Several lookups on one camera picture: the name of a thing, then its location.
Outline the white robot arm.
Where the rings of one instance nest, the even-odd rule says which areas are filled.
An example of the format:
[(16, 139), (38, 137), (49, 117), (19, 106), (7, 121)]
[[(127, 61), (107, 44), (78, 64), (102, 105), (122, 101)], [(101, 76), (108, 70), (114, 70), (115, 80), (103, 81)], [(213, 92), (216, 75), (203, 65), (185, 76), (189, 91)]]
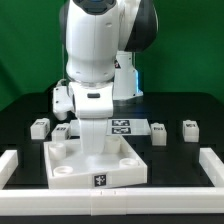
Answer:
[(68, 0), (61, 8), (68, 96), (80, 125), (81, 149), (104, 151), (113, 115), (113, 79), (120, 51), (141, 52), (156, 38), (153, 0)]

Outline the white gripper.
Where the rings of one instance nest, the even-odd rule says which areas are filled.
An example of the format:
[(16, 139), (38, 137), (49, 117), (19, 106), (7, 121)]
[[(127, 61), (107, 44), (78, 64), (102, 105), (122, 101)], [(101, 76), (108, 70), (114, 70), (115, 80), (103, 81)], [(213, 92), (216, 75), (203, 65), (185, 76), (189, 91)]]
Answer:
[(105, 147), (108, 119), (113, 115), (113, 83), (87, 87), (71, 82), (69, 87), (74, 96), (81, 149), (85, 154), (100, 154)]

